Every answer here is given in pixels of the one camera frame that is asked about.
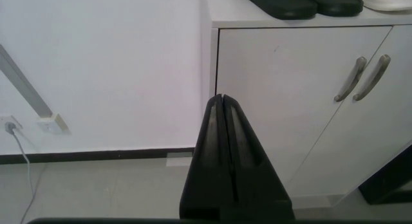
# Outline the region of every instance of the silver handle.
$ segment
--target silver handle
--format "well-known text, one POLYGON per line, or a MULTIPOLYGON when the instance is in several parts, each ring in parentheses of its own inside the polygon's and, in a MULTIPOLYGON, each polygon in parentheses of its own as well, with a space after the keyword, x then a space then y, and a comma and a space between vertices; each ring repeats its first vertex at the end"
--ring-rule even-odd
POLYGON ((339 93, 338 95, 336 95, 333 98, 335 100, 335 102, 340 102, 340 101, 344 100, 353 91, 353 89, 358 84, 359 80, 361 79, 362 73, 365 70, 367 62, 368 62, 368 60, 366 60, 366 58, 364 58, 364 57, 359 57, 356 60, 356 65, 355 65, 355 68, 354 68, 355 75, 353 76, 352 80, 347 80, 347 82, 345 83, 345 85, 341 89, 341 93, 339 93))
POLYGON ((365 89, 362 92, 357 93, 356 95, 353 96, 353 99, 355 101, 362 100, 376 86, 376 84, 378 84, 380 78, 385 73, 390 62, 391 62, 391 57, 389 55, 385 54, 380 57, 379 63, 378 63, 378 71, 376 72, 376 75, 374 76, 374 78, 370 81, 370 83, 365 87, 365 89))

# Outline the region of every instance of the power cord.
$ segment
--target power cord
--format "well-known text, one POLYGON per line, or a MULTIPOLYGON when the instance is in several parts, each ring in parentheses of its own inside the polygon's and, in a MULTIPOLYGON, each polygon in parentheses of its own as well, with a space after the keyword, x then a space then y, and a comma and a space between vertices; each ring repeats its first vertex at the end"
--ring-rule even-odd
POLYGON ((29 184, 30 184, 30 190, 32 191, 32 199, 30 200, 30 204, 27 206, 27 209, 26 209, 26 211, 24 212, 23 217, 21 218, 20 224, 23 224, 23 221, 24 221, 24 219, 25 219, 25 217, 26 217, 26 215, 27 215, 27 212, 28 212, 28 210, 30 209, 30 207, 32 206, 32 203, 33 203, 34 198, 35 198, 35 191, 33 190, 33 185, 32 185, 32 177, 31 177, 31 175, 30 175, 30 161, 29 161, 29 159, 27 158, 26 154, 24 153, 23 148, 21 147, 21 144, 20 144, 20 141, 19 141, 18 137, 14 134, 13 129, 16 129, 16 128, 17 128, 16 125, 15 125, 14 123, 12 123, 12 122, 7 122, 7 123, 5 124, 5 128, 6 128, 6 132, 9 133, 10 135, 12 135, 12 136, 15 138, 15 141, 16 141, 17 144, 19 145, 21 154, 23 155, 24 159, 25 159, 26 162, 27 162, 27 178, 28 178, 28 182, 29 182, 29 184))

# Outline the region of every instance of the cabinet top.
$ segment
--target cabinet top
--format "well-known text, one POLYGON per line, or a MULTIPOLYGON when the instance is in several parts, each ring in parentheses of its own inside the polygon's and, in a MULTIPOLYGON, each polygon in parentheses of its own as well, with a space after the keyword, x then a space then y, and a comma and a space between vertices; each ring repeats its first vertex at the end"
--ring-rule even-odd
POLYGON ((375 26, 412 24, 412 11, 376 12, 364 7, 356 17, 328 17, 321 14, 309 20, 283 21, 273 18, 249 0, 202 0, 209 11, 212 28, 281 28, 375 26))

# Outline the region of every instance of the floor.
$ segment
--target floor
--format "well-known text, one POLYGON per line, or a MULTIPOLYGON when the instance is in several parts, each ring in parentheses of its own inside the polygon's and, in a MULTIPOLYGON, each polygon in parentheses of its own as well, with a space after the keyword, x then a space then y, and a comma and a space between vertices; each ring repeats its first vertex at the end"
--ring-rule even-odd
MULTIPOLYGON (((179 163, 166 167, 166 161, 32 164, 37 194, 24 222, 41 217, 178 218, 189 167, 179 163)), ((26 173, 25 164, 0 165, 1 223, 20 222, 31 198, 26 173)), ((295 215, 298 219, 412 220, 411 210, 412 204, 372 207, 354 192, 334 208, 300 209, 295 215)))

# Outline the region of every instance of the electrical socket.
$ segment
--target electrical socket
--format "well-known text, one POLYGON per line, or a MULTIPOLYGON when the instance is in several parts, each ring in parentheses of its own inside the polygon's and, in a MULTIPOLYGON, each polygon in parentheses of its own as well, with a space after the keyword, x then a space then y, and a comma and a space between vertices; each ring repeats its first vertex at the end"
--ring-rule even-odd
POLYGON ((63 134, 68 130, 66 123, 59 114, 53 114, 49 118, 39 118, 37 124, 47 133, 63 134))
POLYGON ((14 123, 17 129, 23 128, 12 115, 0 115, 0 129, 4 129, 7 122, 14 123))

